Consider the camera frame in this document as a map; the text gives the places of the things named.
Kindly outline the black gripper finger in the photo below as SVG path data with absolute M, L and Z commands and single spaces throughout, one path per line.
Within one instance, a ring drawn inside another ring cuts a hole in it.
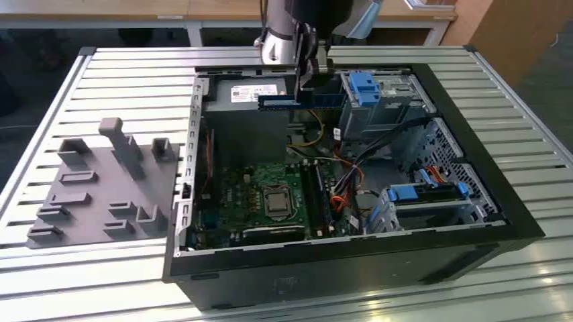
M 316 39 L 316 49 L 313 55 L 313 87 L 323 86 L 332 78 L 332 60 L 328 58 L 331 47 L 329 35 L 319 30 L 313 30 Z
M 313 58 L 313 28 L 305 24 L 295 23 L 296 54 L 295 54 L 295 101 L 300 106 L 308 104 L 309 94 L 305 93 L 303 77 L 312 70 L 308 61 Z

